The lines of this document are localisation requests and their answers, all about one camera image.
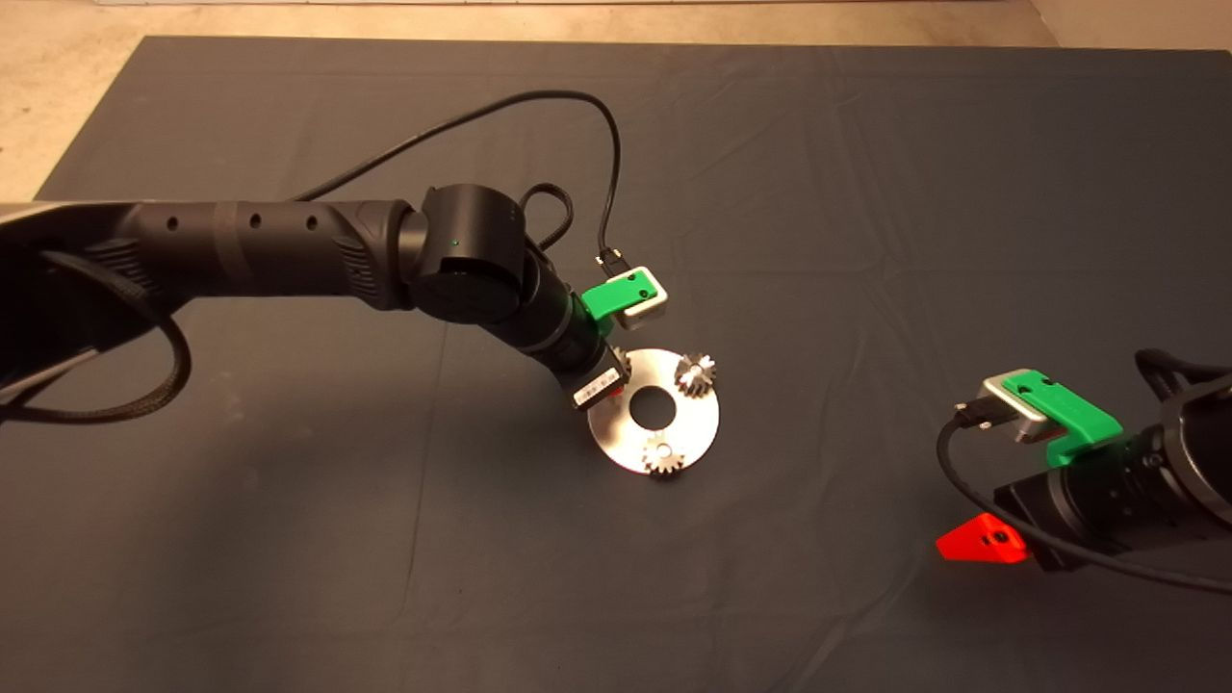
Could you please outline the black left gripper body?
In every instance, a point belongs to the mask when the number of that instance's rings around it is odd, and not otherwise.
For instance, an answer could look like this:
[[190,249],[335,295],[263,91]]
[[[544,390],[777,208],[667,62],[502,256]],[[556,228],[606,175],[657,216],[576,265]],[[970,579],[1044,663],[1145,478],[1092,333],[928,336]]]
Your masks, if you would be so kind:
[[590,319],[568,321],[543,350],[543,364],[577,411],[591,409],[630,383],[630,365]]

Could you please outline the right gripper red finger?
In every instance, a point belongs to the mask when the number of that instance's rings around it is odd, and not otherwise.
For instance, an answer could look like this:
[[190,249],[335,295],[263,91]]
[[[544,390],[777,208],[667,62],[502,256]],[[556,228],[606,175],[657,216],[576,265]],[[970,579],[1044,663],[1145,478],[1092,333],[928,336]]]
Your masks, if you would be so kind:
[[1021,564],[1027,545],[1013,527],[991,513],[979,513],[936,539],[938,552],[947,561]]

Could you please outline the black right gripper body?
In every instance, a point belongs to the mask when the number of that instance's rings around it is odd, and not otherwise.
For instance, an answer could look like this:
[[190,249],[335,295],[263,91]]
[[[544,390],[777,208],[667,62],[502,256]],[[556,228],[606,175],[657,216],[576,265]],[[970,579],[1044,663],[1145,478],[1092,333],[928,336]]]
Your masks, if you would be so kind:
[[993,492],[999,509],[1104,555],[1204,541],[1206,515],[1177,482],[1163,434],[1148,428]]

